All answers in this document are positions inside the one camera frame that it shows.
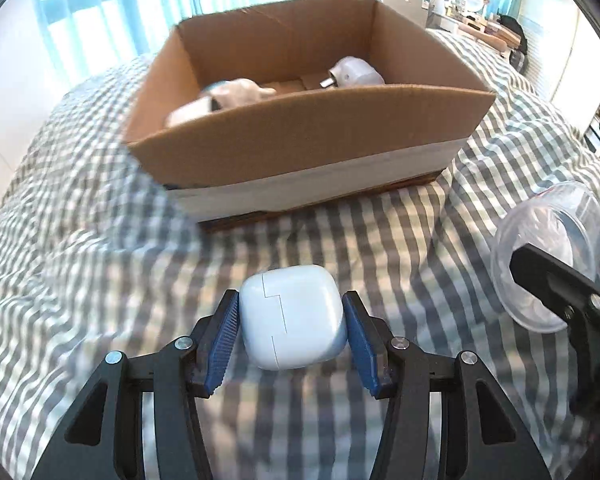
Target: wall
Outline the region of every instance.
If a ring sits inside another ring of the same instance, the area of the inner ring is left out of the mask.
[[[0,9],[0,200],[64,89],[46,53],[32,0]]]
[[[526,76],[584,133],[600,104],[600,39],[573,0],[522,0]]]

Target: metal screw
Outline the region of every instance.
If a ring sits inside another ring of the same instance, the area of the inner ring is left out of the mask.
[[[117,364],[122,360],[122,352],[118,352],[117,350],[114,350],[113,352],[109,352],[104,357],[104,360],[107,363],[109,363],[110,365]]]
[[[176,339],[174,345],[178,350],[186,350],[187,348],[191,348],[193,346],[193,341],[187,336],[179,337]]]
[[[409,340],[404,337],[394,337],[391,339],[391,346],[396,350],[406,350],[409,348]]]
[[[600,296],[597,294],[592,294],[589,297],[589,301],[591,302],[591,304],[593,305],[594,308],[600,310]]]
[[[473,352],[462,352],[460,358],[463,363],[468,365],[475,365],[478,362],[478,356]]]

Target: clear plastic container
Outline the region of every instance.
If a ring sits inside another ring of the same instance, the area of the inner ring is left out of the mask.
[[[533,244],[594,280],[600,265],[600,204],[584,184],[561,182],[513,208],[491,247],[491,279],[509,315],[532,332],[553,333],[566,323],[516,285],[511,255]]]

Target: checkered bedsheet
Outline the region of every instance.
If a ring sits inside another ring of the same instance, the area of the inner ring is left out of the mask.
[[[487,268],[498,219],[563,180],[600,200],[600,161],[495,54],[434,33],[497,92],[435,183],[341,200],[203,235],[120,143],[149,60],[73,90],[33,141],[0,208],[0,460],[30,477],[55,425],[111,349],[154,352],[261,270],[318,264],[341,292],[425,351],[472,349],[522,416],[556,478],[582,452],[568,412],[565,332],[529,333],[504,312]],[[147,478],[157,479],[150,401]],[[306,369],[262,371],[238,337],[224,385],[199,403],[218,479],[366,479],[386,404],[346,349]],[[432,398],[426,478],[437,472]]]

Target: blue gripper pad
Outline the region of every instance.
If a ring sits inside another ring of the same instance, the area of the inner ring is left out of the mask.
[[[238,292],[225,292],[196,348],[192,384],[197,397],[209,398],[222,384],[240,327]]]
[[[384,342],[357,292],[345,293],[342,307],[349,346],[360,380],[372,396],[383,399],[394,386]]]

